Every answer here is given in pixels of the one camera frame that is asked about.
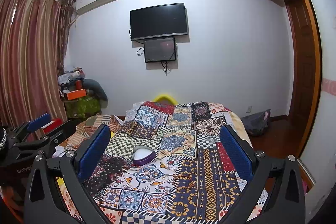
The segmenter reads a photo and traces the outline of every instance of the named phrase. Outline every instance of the baseboard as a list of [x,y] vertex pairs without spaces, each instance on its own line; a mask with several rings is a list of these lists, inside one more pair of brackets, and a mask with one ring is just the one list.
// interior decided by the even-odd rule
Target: baseboard
[[288,116],[287,115],[273,116],[273,117],[270,117],[269,120],[271,122],[279,121],[279,120],[288,120]]

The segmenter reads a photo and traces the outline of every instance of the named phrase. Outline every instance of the green bag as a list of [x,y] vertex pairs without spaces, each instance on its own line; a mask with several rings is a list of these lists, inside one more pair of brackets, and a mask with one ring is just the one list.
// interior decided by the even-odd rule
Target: green bag
[[72,119],[86,120],[87,118],[101,113],[100,102],[90,95],[75,100],[64,101],[67,117]]

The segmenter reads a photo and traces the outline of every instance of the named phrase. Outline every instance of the clutter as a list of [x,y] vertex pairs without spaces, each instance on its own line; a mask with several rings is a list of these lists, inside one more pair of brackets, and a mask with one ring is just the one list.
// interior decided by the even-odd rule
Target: clutter
[[81,68],[75,68],[74,71],[65,73],[58,77],[58,84],[66,84],[69,80],[84,78],[85,74]]
[[265,132],[265,128],[268,127],[268,120],[271,115],[271,110],[268,109],[263,112],[258,112],[252,115],[241,118],[244,124],[246,132],[250,136],[261,136]]

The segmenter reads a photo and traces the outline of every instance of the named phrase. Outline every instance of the orange box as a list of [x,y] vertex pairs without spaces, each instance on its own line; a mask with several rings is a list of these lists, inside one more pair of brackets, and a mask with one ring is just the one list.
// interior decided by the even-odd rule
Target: orange box
[[73,99],[77,99],[79,97],[84,97],[84,96],[86,96],[85,89],[74,90],[74,91],[70,91],[69,93],[66,93],[66,97],[68,98],[68,100],[73,100]]

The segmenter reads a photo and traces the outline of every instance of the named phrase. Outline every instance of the yellow object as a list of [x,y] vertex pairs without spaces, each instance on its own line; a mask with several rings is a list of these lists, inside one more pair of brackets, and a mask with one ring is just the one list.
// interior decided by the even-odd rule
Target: yellow object
[[64,184],[64,180],[63,180],[63,178],[58,178],[58,179],[57,179],[57,183],[58,183],[58,186],[63,185],[63,184]]
[[155,97],[154,102],[165,103],[168,105],[177,105],[177,101],[168,94],[160,94],[159,96]]

